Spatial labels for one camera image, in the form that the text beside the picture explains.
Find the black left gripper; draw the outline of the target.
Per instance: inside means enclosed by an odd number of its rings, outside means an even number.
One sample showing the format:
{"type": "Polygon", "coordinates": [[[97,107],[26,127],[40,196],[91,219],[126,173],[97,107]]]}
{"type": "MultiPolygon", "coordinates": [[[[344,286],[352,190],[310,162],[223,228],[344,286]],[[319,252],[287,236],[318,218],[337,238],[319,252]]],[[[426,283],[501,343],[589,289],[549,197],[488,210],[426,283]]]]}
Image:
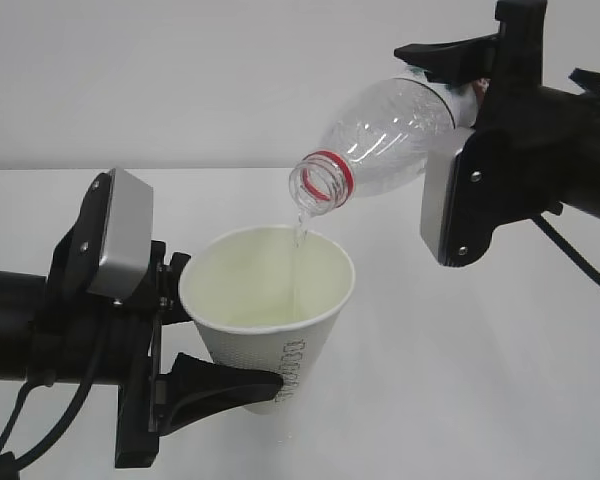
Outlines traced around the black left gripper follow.
{"type": "Polygon", "coordinates": [[[152,241],[145,276],[132,297],[114,309],[114,338],[123,346],[117,454],[156,454],[159,435],[270,401],[283,386],[277,373],[219,365],[184,353],[176,356],[170,372],[159,375],[162,327],[191,322],[180,297],[180,280],[191,256],[175,252],[166,263],[165,255],[166,244],[152,241]]]}

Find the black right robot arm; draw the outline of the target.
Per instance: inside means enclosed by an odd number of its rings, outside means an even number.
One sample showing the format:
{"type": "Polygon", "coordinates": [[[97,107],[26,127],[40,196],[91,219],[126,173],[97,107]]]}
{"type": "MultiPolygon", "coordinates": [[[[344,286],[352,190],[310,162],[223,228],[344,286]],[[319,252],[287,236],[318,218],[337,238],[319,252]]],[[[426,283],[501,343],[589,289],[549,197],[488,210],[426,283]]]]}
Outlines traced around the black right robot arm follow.
{"type": "Polygon", "coordinates": [[[445,235],[489,234],[563,205],[600,218],[600,73],[573,71],[578,93],[543,83],[546,9],[500,1],[494,34],[394,52],[435,83],[488,83],[476,118],[434,145],[427,209],[445,235]]]}

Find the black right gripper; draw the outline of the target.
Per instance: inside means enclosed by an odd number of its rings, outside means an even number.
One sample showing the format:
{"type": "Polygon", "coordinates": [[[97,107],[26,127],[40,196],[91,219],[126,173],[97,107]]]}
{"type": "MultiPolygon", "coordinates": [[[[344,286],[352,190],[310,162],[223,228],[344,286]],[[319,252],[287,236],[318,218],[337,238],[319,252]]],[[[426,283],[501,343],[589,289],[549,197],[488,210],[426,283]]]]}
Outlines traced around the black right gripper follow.
{"type": "Polygon", "coordinates": [[[532,96],[542,85],[547,3],[499,1],[496,35],[448,43],[412,43],[394,56],[424,71],[429,82],[468,84],[490,80],[475,123],[477,130],[505,128],[529,117],[532,96]]]}

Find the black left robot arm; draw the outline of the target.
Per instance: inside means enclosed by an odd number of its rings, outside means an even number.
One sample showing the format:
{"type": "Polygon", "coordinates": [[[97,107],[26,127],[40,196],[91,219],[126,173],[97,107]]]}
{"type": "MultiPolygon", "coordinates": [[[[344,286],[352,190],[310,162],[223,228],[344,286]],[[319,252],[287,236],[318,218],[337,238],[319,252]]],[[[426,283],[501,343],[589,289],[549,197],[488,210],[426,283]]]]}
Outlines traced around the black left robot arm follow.
{"type": "Polygon", "coordinates": [[[153,242],[149,269],[127,300],[77,291],[58,246],[48,277],[0,272],[0,380],[118,388],[115,465],[148,468],[161,437],[208,416],[261,401],[281,390],[280,375],[209,363],[184,353],[160,371],[161,333],[188,316],[178,282],[190,257],[153,242]]]}

